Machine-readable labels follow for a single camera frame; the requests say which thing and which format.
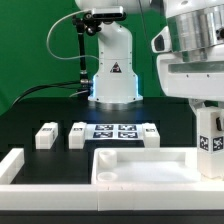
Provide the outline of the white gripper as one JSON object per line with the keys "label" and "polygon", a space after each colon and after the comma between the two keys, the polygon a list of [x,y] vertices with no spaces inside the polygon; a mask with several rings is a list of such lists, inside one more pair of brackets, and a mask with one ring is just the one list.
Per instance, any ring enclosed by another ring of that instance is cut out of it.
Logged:
{"label": "white gripper", "polygon": [[157,70],[163,92],[171,97],[188,98],[194,114],[205,107],[204,100],[224,101],[223,57],[184,63],[175,54],[161,54],[157,57]]}

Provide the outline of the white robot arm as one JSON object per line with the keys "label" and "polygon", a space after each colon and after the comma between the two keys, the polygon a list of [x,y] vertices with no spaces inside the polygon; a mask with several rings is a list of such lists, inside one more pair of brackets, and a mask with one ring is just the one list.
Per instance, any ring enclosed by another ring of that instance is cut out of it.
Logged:
{"label": "white robot arm", "polygon": [[158,9],[166,25],[152,39],[165,95],[224,102],[224,0],[75,0],[86,31],[98,36],[99,67],[88,100],[106,108],[143,100],[133,70],[130,14]]}

